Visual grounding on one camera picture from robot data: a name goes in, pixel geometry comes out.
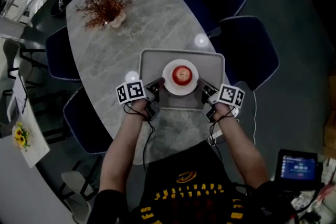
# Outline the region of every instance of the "white plate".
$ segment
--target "white plate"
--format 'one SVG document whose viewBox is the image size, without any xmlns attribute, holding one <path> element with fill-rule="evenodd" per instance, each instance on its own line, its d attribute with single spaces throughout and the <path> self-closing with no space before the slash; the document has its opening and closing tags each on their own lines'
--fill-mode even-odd
<svg viewBox="0 0 336 224">
<path fill-rule="evenodd" d="M 175 81 L 173 80 L 173 71 L 178 66 L 186 66 L 191 70 L 193 77 L 189 84 L 181 86 L 181 85 L 176 84 Z M 166 67 L 163 69 L 162 77 L 164 77 L 165 79 L 164 86 L 172 94 L 187 95 L 193 92 L 195 88 L 197 87 L 198 71 L 191 62 L 187 60 L 183 60 L 183 59 L 177 59 L 177 60 L 171 61 L 170 63 L 168 63 L 168 65 L 166 65 Z"/>
</svg>

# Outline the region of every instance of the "blue screen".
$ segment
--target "blue screen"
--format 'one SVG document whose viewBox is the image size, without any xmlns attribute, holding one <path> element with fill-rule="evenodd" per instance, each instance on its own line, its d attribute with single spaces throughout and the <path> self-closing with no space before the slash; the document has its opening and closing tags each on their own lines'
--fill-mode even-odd
<svg viewBox="0 0 336 224">
<path fill-rule="evenodd" d="M 315 160 L 283 156 L 281 178 L 315 180 Z"/>
</svg>

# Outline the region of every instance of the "dark gray floor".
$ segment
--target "dark gray floor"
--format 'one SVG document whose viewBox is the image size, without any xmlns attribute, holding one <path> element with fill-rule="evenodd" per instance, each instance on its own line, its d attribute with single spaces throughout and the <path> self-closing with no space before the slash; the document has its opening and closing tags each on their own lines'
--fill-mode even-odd
<svg viewBox="0 0 336 224">
<path fill-rule="evenodd" d="M 65 19 L 51 18 L 49 0 L 34 16 L 33 25 L 38 29 L 24 33 L 26 38 L 44 43 L 47 36 L 61 26 Z M 308 152 L 321 152 L 323 125 L 329 113 L 328 68 L 334 62 L 334 51 L 322 23 L 310 0 L 247 0 L 241 15 L 253 15 L 265 24 L 280 58 L 275 75 L 256 91 L 257 147 L 264 156 L 271 176 L 275 171 L 278 151 L 281 148 Z M 76 85 L 49 79 L 49 91 L 69 89 Z M 253 139 L 254 98 L 246 85 L 244 110 L 240 117 L 247 135 Z M 226 144 L 219 145 L 227 173 L 232 181 L 241 182 Z M 59 187 L 60 173 L 70 170 L 79 159 L 88 159 L 88 170 L 94 157 L 85 154 L 70 139 L 51 145 L 50 153 L 41 164 Z M 138 205 L 143 191 L 142 166 L 133 166 L 128 180 L 127 197 L 130 208 Z"/>
</svg>

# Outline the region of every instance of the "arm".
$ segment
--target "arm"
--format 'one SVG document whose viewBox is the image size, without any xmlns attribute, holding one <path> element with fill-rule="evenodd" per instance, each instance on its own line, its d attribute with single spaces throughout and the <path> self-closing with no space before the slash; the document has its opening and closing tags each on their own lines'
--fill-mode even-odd
<svg viewBox="0 0 336 224">
<path fill-rule="evenodd" d="M 137 100 L 134 108 L 145 114 L 147 101 Z M 123 123 L 110 145 L 101 169 L 99 192 L 105 189 L 125 193 L 125 186 L 134 159 L 135 146 L 141 131 L 143 116 L 126 114 Z"/>
<path fill-rule="evenodd" d="M 228 106 L 221 103 L 215 104 L 215 107 L 215 120 L 218 120 L 221 115 L 225 115 L 229 111 Z M 236 119 L 234 117 L 223 118 L 218 123 L 245 184 L 258 188 L 268 181 L 263 157 L 247 138 Z"/>
</svg>

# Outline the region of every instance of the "shirt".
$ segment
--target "shirt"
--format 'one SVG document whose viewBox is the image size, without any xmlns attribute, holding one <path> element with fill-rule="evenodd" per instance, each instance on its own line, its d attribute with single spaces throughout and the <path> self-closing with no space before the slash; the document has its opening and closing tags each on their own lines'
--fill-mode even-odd
<svg viewBox="0 0 336 224">
<path fill-rule="evenodd" d="M 115 223 L 117 218 L 148 224 L 261 223 L 270 215 L 236 190 L 206 142 L 149 164 L 140 205 L 132 212 L 125 195 L 116 190 L 98 193 L 94 203 L 88 224 Z"/>
</svg>

